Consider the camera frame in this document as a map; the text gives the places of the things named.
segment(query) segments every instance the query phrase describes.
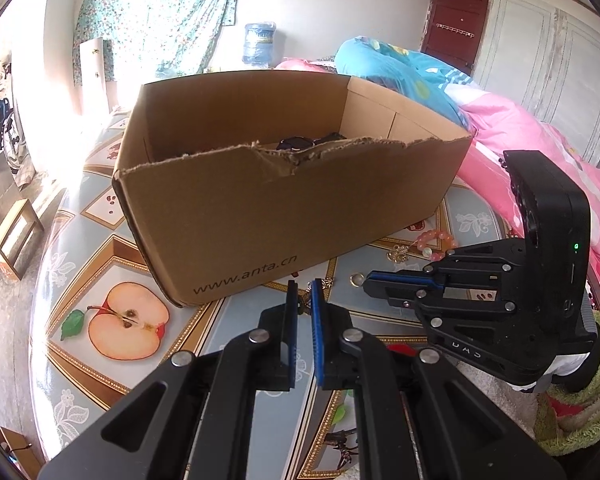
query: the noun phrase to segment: cardboard box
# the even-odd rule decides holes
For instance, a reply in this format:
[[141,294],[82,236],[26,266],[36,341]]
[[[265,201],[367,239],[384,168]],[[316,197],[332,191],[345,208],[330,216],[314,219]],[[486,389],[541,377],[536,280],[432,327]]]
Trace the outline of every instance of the cardboard box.
[[[347,140],[297,153],[291,136]],[[470,134],[400,94],[312,72],[224,72],[142,88],[113,175],[163,293],[206,303],[429,217]]]

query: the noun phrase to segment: cabinet door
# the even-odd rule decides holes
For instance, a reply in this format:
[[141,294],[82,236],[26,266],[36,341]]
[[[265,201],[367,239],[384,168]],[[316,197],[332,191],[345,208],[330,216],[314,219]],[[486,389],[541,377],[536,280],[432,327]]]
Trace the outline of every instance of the cabinet door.
[[600,33],[558,12],[555,59],[536,116],[592,164],[600,160]]
[[493,0],[474,73],[477,83],[535,113],[550,65],[555,7]]

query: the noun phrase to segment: patterned tablecloth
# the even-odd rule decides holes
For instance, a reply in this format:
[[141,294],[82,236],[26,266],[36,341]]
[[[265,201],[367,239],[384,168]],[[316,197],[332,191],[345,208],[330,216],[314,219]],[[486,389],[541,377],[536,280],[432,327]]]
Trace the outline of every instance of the patterned tablecloth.
[[[291,278],[197,308],[170,304],[148,272],[111,187],[125,124],[126,115],[119,112],[98,137],[80,185],[62,199],[40,267],[30,334],[30,376],[38,432],[48,458],[174,352],[217,351],[233,336],[255,327],[261,310],[283,303],[285,284]],[[503,238],[508,232],[484,200],[456,181],[431,218],[302,270],[294,278],[304,290],[314,278],[330,278],[328,299],[347,307],[355,326],[387,342],[422,345],[424,332],[413,312],[368,297],[362,288],[351,285],[349,277],[374,269],[421,269],[427,260],[415,245],[398,264],[388,253],[396,246],[408,247],[418,234],[433,228],[451,233],[461,246]],[[442,243],[446,242],[435,240],[430,246],[444,250]],[[90,322],[98,310],[87,307],[102,306],[109,291],[123,282],[144,285],[169,312],[157,351],[143,359],[110,359],[90,339]],[[297,358],[294,390],[256,396],[248,478],[333,478],[356,463],[353,399],[347,392],[316,389],[308,316],[299,318]],[[340,431],[345,446],[334,441],[333,433]]]

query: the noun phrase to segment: blue water bottle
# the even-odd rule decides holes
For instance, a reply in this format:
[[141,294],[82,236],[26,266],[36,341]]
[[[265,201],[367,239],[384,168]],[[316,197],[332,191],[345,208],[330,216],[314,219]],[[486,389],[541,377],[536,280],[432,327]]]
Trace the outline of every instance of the blue water bottle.
[[273,62],[273,22],[247,23],[244,26],[242,62],[254,68],[268,68]]

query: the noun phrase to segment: pink bedding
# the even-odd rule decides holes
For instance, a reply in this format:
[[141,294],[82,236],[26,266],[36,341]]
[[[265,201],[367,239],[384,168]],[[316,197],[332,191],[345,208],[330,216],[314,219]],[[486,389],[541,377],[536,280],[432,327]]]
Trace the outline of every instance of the pink bedding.
[[275,70],[303,70],[305,72],[328,72],[321,66],[312,65],[304,59],[287,59],[280,63]]
[[523,235],[522,220],[498,158],[504,150],[539,150],[587,194],[591,211],[589,261],[600,281],[600,170],[582,160],[558,130],[541,123],[507,98],[474,88],[449,85],[446,93],[475,129],[458,176]]

